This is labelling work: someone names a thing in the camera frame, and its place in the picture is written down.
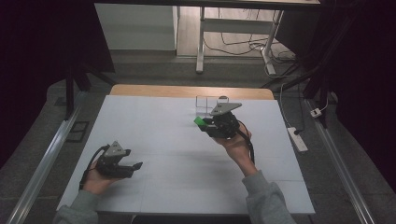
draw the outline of table leg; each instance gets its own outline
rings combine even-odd
[[[267,43],[265,45],[265,48],[261,49],[262,57],[264,59],[265,67],[267,68],[269,76],[275,76],[276,75],[276,71],[275,71],[274,66],[272,64],[271,57],[269,56],[269,53],[270,53],[270,50],[271,50],[271,45],[272,45],[272,43],[274,41],[274,38],[275,38],[275,34],[276,34],[276,30],[277,30],[277,27],[278,27],[279,22],[280,22],[280,18],[282,17],[282,13],[283,13],[283,11],[278,11],[276,13],[275,20],[273,21],[273,25],[271,27],[270,34],[268,35],[268,40],[267,40]]]
[[[205,27],[205,8],[201,7],[197,67],[196,67],[197,74],[202,74],[204,72],[204,27]]]

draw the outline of power strip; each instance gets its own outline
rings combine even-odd
[[[290,135],[291,140],[293,140],[294,145],[297,147],[297,150],[300,152],[307,151],[308,148],[306,147],[303,138],[299,134],[295,134],[296,128],[288,128],[288,132]]]

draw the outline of metal frame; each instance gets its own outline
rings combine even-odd
[[[83,0],[93,3],[152,5],[152,6],[180,6],[180,7],[229,7],[251,8],[270,10],[300,10],[319,11],[333,8],[333,4],[321,3],[290,3],[290,2],[265,2],[254,0]],[[357,0],[350,0],[346,4],[337,4],[338,8],[352,8],[357,5]]]
[[[311,100],[304,100],[305,105],[308,111],[315,109],[312,104]],[[355,207],[356,214],[358,215],[361,223],[363,224],[375,224],[373,214],[370,212],[370,209],[364,201],[363,196],[361,195],[361,191],[359,190],[358,186],[356,186],[352,175],[347,169],[347,166],[338,151],[337,146],[335,145],[334,141],[332,140],[332,136],[330,135],[329,131],[321,125],[318,119],[315,119],[315,125],[318,129],[318,133],[323,140],[327,151],[329,152],[329,156],[332,159],[332,163],[334,165],[335,170],[337,171],[338,175],[340,176],[341,182],[343,183],[346,193],[349,195],[350,200]]]
[[[257,34],[268,35],[265,48],[261,49],[262,58],[269,76],[275,76],[276,71],[269,55],[275,38],[277,27],[283,11],[278,11],[274,21],[241,21],[226,19],[205,19],[205,8],[201,7],[199,43],[197,52],[196,73],[204,72],[204,32],[234,33],[234,34]]]
[[[81,91],[76,97],[75,110],[71,114],[69,120],[63,121],[58,129],[58,132],[53,137],[52,142],[49,144],[49,147],[43,156],[43,159],[35,169],[35,173],[26,186],[26,189],[24,190],[14,210],[12,211],[11,216],[8,218],[7,224],[23,223],[23,221],[26,219],[33,203],[35,202],[38,192],[41,190],[41,187],[43,186],[53,163],[58,157],[59,151],[66,140],[67,134],[72,128],[73,123],[75,122],[78,113],[82,108],[82,102],[85,99],[86,94],[86,92]]]

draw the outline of cable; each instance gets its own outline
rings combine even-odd
[[[88,163],[87,169],[85,169],[84,174],[82,175],[81,180],[79,181],[79,187],[78,189],[82,189],[82,187],[84,187],[85,181],[87,181],[87,175],[88,173],[93,170],[91,169],[92,163],[95,160],[96,156],[99,154],[100,151],[102,150],[106,150],[107,148],[109,148],[109,146],[105,146],[105,147],[100,147],[92,156],[90,162]]]
[[[304,113],[303,113],[303,107],[301,106],[301,96],[300,96],[300,83],[297,85],[297,91],[298,91],[298,104],[300,106],[300,112],[301,112],[301,120],[303,123],[303,128],[301,130],[296,130],[295,132],[300,133],[305,130],[305,121],[304,121]]]
[[[275,22],[275,14],[276,14],[276,10],[274,10],[274,14],[273,14],[273,22]]]
[[[273,77],[273,78],[278,78],[278,77],[292,77],[292,73],[295,71],[295,70],[297,70],[297,68],[299,68],[300,67],[300,64],[299,63],[297,63],[297,62],[295,62],[294,64],[292,64],[284,73],[282,73],[281,75],[279,75],[279,76],[272,76],[272,75],[270,75],[269,73],[268,73],[268,71],[267,71],[267,64],[268,63],[266,63],[265,64],[265,67],[264,67],[264,72],[265,72],[265,74],[268,76],[268,77]]]
[[[260,9],[257,11],[256,20],[259,18],[259,14],[260,14]],[[252,9],[249,10],[249,14],[248,14],[246,20],[250,19],[251,15],[252,15]],[[219,7],[218,7],[218,16],[219,16],[219,19],[222,18],[221,11],[220,11],[220,8],[219,8]],[[268,39],[268,38],[262,38],[262,39],[252,40],[251,38],[253,37],[253,35],[250,35],[250,39],[249,39],[248,41],[240,41],[240,42],[226,43],[225,40],[224,40],[223,33],[220,33],[220,35],[221,35],[221,40],[222,40],[222,42],[223,42],[224,45],[236,45],[236,44],[246,44],[246,43],[249,43],[249,47],[250,47],[250,48],[251,48],[251,46],[250,46],[251,43],[250,43],[250,42],[252,42],[252,41],[261,41],[261,40],[267,40],[267,39]]]
[[[248,10],[248,14],[247,14],[247,18],[246,18],[246,20],[248,20],[248,19],[250,19],[250,17],[251,17],[251,12],[253,11],[253,9],[244,9],[244,11],[247,11]]]
[[[327,99],[326,99],[326,105],[323,108],[321,108],[320,111],[326,109],[328,104],[329,104],[329,97],[327,97]]]
[[[297,61],[295,58],[286,58],[286,59],[283,58],[283,59],[282,59],[281,57],[279,57],[279,55],[280,55],[281,53],[291,52],[291,50],[280,51],[280,52],[277,54],[277,57],[274,55],[272,49],[270,49],[270,52],[271,52],[271,55],[272,55],[272,56],[270,56],[270,58],[273,59],[276,63],[294,63],[294,62]]]
[[[253,163],[255,163],[254,148],[253,148],[253,144],[250,141],[250,134],[248,134],[248,128],[241,120],[238,120],[238,122],[240,122],[245,127],[245,130],[247,131],[247,134],[242,133],[241,130],[239,130],[239,129],[236,130],[236,132],[239,133],[245,139],[245,141],[247,143],[247,146],[248,146],[250,159],[251,159],[251,161],[253,161]]]
[[[286,123],[289,125],[289,127],[291,128],[290,123],[288,122],[288,120],[286,119],[286,115],[285,115],[285,110],[283,109],[283,103],[282,103],[282,91],[283,91],[283,85],[285,85],[285,83],[282,84],[282,86],[280,87],[280,110],[282,110],[282,116],[283,116],[283,120],[286,121]]]
[[[231,54],[231,55],[243,55],[243,54],[247,54],[247,53],[249,53],[249,52],[251,52],[251,51],[254,50],[254,49],[250,49],[250,50],[248,50],[248,51],[246,51],[246,52],[233,53],[233,52],[229,52],[229,51],[226,51],[226,50],[223,50],[223,49],[213,49],[213,48],[209,47],[209,46],[206,44],[205,39],[204,39],[204,44],[205,44],[206,47],[209,48],[209,49],[216,50],[216,51],[220,51],[220,52],[224,52],[224,53],[228,53],[228,54]]]

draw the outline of dark background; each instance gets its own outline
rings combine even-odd
[[[367,1],[332,58],[337,115],[396,191],[396,3]]]
[[[0,52],[1,166],[71,65],[114,72],[93,4],[1,1]]]

